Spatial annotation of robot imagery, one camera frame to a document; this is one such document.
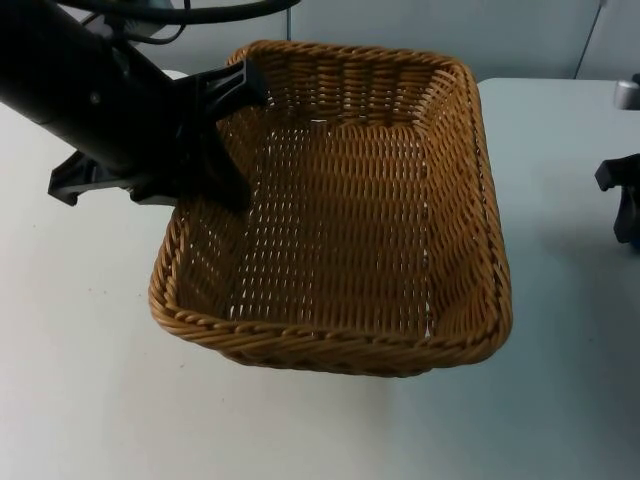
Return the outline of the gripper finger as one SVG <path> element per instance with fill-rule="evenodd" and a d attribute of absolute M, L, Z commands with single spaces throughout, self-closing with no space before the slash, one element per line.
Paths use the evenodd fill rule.
<path fill-rule="evenodd" d="M 226 150 L 214 123 L 200 128 L 201 183 L 203 193 L 229 211 L 246 211 L 251 189 Z"/>
<path fill-rule="evenodd" d="M 639 188 L 622 187 L 620 204 L 614 222 L 614 234 L 619 243 L 638 244 L 639 233 Z"/>

